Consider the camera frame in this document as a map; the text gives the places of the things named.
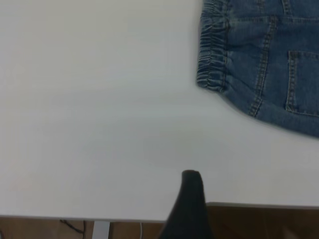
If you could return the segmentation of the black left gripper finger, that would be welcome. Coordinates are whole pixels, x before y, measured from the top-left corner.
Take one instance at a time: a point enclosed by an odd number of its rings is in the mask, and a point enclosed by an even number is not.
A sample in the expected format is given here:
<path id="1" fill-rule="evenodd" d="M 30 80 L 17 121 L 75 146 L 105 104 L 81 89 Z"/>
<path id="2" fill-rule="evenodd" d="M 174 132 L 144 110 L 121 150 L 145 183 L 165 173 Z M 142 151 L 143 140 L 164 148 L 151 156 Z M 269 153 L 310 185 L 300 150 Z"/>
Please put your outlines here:
<path id="1" fill-rule="evenodd" d="M 213 239 L 198 171 L 185 170 L 172 211 L 159 234 L 160 239 Z"/>

